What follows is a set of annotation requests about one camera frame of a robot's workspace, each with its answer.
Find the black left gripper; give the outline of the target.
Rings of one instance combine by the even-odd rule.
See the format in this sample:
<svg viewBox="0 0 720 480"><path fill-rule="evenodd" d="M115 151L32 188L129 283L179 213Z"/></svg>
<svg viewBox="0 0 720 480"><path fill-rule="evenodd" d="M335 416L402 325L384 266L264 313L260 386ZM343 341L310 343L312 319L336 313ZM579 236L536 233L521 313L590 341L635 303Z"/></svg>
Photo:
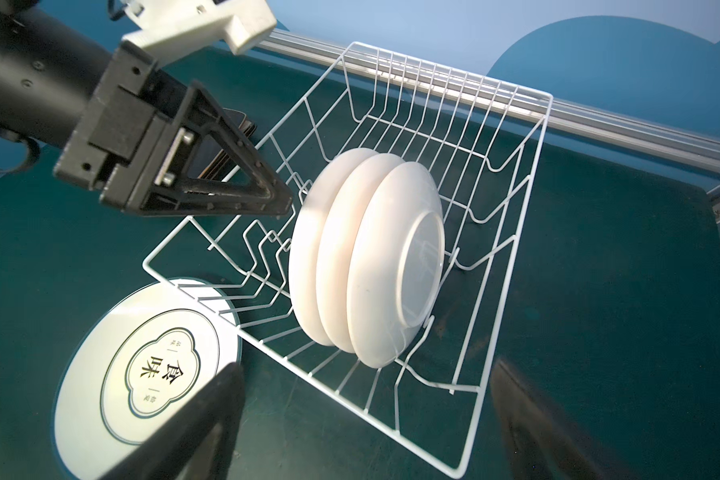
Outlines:
<svg viewBox="0 0 720 480"><path fill-rule="evenodd" d="M55 178L141 216L282 216L293 193L207 89L122 42L54 166Z"/></svg>

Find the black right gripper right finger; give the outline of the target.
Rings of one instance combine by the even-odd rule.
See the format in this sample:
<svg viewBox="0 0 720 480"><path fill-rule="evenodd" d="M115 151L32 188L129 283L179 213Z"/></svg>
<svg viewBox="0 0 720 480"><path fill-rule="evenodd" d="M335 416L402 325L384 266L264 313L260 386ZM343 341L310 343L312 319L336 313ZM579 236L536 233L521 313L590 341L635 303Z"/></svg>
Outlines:
<svg viewBox="0 0 720 480"><path fill-rule="evenodd" d="M514 479L637 479L506 358L496 360L490 392Z"/></svg>

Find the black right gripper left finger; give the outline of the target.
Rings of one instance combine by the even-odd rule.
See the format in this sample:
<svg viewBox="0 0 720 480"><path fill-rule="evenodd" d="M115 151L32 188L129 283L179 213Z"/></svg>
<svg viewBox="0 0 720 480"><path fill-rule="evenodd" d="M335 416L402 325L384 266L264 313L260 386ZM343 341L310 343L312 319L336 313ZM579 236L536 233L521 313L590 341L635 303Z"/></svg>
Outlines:
<svg viewBox="0 0 720 480"><path fill-rule="evenodd" d="M220 370L105 479L225 479L245 405L243 368Z"/></svg>

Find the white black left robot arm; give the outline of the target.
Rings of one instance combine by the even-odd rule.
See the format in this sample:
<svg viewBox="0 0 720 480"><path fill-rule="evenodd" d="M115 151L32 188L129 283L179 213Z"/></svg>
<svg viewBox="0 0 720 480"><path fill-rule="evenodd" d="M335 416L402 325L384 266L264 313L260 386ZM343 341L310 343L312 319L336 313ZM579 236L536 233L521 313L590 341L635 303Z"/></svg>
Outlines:
<svg viewBox="0 0 720 480"><path fill-rule="evenodd" d="M110 2L136 30L109 52L42 12L0 1L0 138L61 149L56 178L150 217L287 213L293 195L198 82L168 64L217 41L242 54L276 18L264 1Z"/></svg>

